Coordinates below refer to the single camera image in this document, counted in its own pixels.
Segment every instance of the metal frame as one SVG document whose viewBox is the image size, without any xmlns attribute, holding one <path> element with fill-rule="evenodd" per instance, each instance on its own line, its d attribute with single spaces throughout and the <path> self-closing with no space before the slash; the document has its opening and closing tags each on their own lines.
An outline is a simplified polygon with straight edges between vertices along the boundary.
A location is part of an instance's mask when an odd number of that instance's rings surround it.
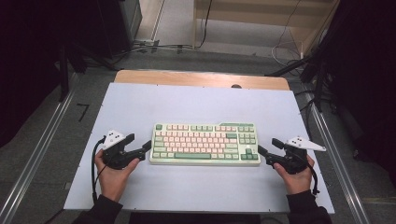
<svg viewBox="0 0 396 224">
<path fill-rule="evenodd" d="M 306 91 L 309 90 L 305 85 L 303 85 L 303 88 Z M 313 97 L 311 96 L 311 94 L 307 94 L 306 99 L 309 102 L 310 100 L 313 99 Z M 341 187 L 346 196 L 346 201 L 349 204 L 350 210 L 352 212 L 353 217 L 355 218 L 356 223 L 369 224 L 370 220 L 365 212 L 365 209 L 361 202 L 361 198 L 359 197 L 358 192 L 355 190 L 353 182 L 347 172 L 347 168 L 345 167 L 343 160 L 340 154 L 338 153 L 337 146 L 334 140 L 332 139 L 332 135 L 330 134 L 329 128 L 326 124 L 326 120 L 323 117 L 323 114 L 318 112 L 318 109 L 316 108 L 315 105 L 312 106 L 312 113 L 314 115 L 315 122 L 318 125 L 320 135 L 323 138 L 325 147 L 327 148 L 327 151 L 329 153 L 330 160 L 332 161 L 332 166 L 334 168 L 335 173 L 338 176 Z"/>
<path fill-rule="evenodd" d="M 47 152 L 47 149 L 50 145 L 53 135 L 56 133 L 59 124 L 61 123 L 62 118 L 64 117 L 64 113 L 69 107 L 69 104 L 76 92 L 76 86 L 79 83 L 79 77 L 76 73 L 71 77 L 72 88 L 70 92 L 65 97 L 62 103 L 59 103 L 47 125 L 45 131 L 40 137 L 37 145 L 35 146 L 35 150 L 32 153 L 29 161 L 26 163 L 23 171 L 9 192 L 6 202 L 3 204 L 1 212 L 0 212 L 0 223 L 8 224 L 11 223 L 12 218 L 14 218 L 15 213 L 25 195 L 26 191 L 29 188 L 30 183 L 32 182 L 33 177 L 35 176 L 35 172 L 38 169 L 41 161 L 44 158 L 44 155 Z"/>
</svg>

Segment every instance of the keyboard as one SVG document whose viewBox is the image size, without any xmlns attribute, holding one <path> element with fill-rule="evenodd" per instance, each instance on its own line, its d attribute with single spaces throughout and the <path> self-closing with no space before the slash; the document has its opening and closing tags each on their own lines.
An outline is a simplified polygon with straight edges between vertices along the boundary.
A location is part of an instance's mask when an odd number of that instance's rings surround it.
<svg viewBox="0 0 396 224">
<path fill-rule="evenodd" d="M 152 164 L 258 166 L 252 123 L 157 123 L 152 134 Z"/>
</svg>

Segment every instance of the sleeve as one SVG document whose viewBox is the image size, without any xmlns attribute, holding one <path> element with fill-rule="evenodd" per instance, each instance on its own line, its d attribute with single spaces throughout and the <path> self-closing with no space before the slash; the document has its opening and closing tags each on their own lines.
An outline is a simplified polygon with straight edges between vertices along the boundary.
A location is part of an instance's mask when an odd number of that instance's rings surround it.
<svg viewBox="0 0 396 224">
<path fill-rule="evenodd" d="M 82 212 L 73 224 L 112 224 L 122 208 L 122 204 L 113 202 L 103 195 L 88 212 Z"/>
<path fill-rule="evenodd" d="M 332 220 L 324 207 L 319 207 L 310 190 L 286 196 L 289 202 L 290 224 L 331 224 Z"/>
</svg>

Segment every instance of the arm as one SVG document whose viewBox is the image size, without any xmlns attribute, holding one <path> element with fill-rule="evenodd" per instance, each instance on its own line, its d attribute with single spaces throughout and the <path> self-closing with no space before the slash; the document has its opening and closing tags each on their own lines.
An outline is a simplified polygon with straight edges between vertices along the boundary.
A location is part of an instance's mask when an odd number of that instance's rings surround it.
<svg viewBox="0 0 396 224">
<path fill-rule="evenodd" d="M 98 172 L 106 166 L 103 163 L 102 156 L 103 150 L 101 149 L 95 156 L 95 164 Z M 139 159 L 134 159 L 123 170 L 113 170 L 106 167 L 99 175 L 102 194 L 99 196 L 98 201 L 90 211 L 82 212 L 73 223 L 114 223 L 122 208 L 119 200 L 125 190 L 128 177 L 138 163 Z"/>
<path fill-rule="evenodd" d="M 307 156 L 308 162 L 314 166 L 314 161 Z M 299 174 L 289 175 L 278 163 L 274 164 L 277 173 L 285 182 L 290 213 L 288 215 L 290 224 L 328 224 L 332 223 L 327 210 L 318 207 L 315 197 L 311 194 L 312 175 L 309 168 Z"/>
</svg>

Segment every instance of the human hand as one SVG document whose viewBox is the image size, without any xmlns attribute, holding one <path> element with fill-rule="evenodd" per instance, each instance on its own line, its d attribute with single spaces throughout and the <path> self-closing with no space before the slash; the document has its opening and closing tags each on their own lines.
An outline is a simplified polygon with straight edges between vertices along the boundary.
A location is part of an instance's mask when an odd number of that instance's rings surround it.
<svg viewBox="0 0 396 224">
<path fill-rule="evenodd" d="M 103 150 L 100 149 L 95 156 L 95 164 L 98 172 L 102 171 L 102 169 L 106 166 L 103 163 L 102 157 Z M 117 203 L 125 190 L 129 175 L 134 170 L 134 168 L 136 168 L 138 163 L 139 159 L 134 159 L 123 170 L 114 170 L 110 167 L 106 167 L 99 175 L 102 195 Z"/>
<path fill-rule="evenodd" d="M 306 158 L 308 163 L 314 167 L 315 162 L 312 160 L 312 158 L 308 155 L 306 155 Z M 274 168 L 285 182 L 286 191 L 288 194 L 297 194 L 311 189 L 312 174 L 308 167 L 295 175 L 290 175 L 279 163 L 275 163 Z"/>
</svg>

